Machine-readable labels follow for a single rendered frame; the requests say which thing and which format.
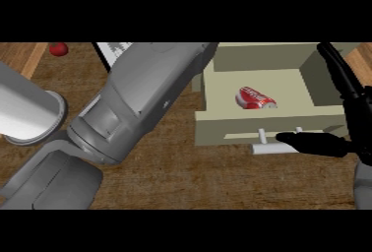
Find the pale grey cylinder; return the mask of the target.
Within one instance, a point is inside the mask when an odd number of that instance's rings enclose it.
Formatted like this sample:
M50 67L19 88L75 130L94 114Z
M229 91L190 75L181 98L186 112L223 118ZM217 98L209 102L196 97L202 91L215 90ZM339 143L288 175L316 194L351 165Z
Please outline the pale grey cylinder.
M0 134L7 142L17 146L43 142L60 128L66 112L62 95L41 89L0 62Z

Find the red soda can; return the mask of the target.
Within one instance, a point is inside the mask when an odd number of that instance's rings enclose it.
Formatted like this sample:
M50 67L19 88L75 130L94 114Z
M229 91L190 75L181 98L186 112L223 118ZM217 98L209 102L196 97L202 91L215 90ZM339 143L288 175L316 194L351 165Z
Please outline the red soda can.
M242 109L276 108L276 101L255 89L242 87L234 95L236 104Z

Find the beige drawer front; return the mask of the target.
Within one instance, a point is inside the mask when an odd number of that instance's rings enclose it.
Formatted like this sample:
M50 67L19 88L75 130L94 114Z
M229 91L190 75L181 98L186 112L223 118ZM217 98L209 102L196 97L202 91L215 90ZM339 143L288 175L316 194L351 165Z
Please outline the beige drawer front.
M280 132L326 132L338 137L348 134L344 110L336 106L293 108L233 109L226 112L195 113L195 145L258 144L258 130L264 130L265 141L276 143Z

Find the beige open drawer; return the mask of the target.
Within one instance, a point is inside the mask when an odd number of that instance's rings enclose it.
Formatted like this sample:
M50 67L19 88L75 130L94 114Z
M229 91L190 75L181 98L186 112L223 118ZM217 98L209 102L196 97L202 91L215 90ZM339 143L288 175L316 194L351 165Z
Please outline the beige open drawer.
M223 42L203 70L200 111L239 109L234 95L242 87L273 98L277 107L342 107L313 42Z

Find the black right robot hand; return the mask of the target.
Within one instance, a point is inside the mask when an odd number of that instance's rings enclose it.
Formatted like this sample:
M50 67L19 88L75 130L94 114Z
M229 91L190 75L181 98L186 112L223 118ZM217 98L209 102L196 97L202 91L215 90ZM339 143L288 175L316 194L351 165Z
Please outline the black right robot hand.
M342 158L355 153L360 161L372 166L372 87L363 87L335 47L329 42L317 45L335 89L342 100L350 140L330 133L282 132L276 140L299 153Z

